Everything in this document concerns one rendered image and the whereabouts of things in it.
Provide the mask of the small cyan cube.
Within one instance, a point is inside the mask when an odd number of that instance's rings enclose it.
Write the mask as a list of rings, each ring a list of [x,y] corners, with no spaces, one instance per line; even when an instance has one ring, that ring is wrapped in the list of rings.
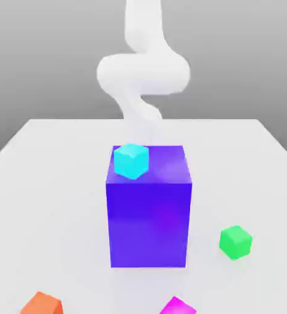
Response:
[[[149,149],[142,145],[126,144],[113,151],[116,174],[135,180],[148,172]]]

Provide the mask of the small green cube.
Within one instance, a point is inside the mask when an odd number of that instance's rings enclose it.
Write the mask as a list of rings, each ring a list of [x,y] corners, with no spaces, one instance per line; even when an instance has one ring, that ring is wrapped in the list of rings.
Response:
[[[231,226],[221,231],[219,248],[236,260],[250,253],[253,237],[240,226]]]

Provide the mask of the small magenta cube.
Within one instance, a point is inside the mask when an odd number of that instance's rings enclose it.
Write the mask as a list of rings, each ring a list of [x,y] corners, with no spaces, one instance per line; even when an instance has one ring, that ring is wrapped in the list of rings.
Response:
[[[186,304],[176,296],[165,305],[159,314],[196,314],[197,311],[192,306]]]

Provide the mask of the small orange cube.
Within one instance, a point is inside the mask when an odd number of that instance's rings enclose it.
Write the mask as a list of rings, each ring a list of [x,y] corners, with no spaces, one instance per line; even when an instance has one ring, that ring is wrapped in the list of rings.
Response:
[[[19,314],[64,314],[59,299],[38,291]]]

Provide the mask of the large purple box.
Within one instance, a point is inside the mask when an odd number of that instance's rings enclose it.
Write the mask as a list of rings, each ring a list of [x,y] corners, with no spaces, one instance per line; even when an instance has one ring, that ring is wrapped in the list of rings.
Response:
[[[110,160],[106,198],[112,267],[185,267],[192,196],[185,151],[150,146],[149,170],[135,180]]]

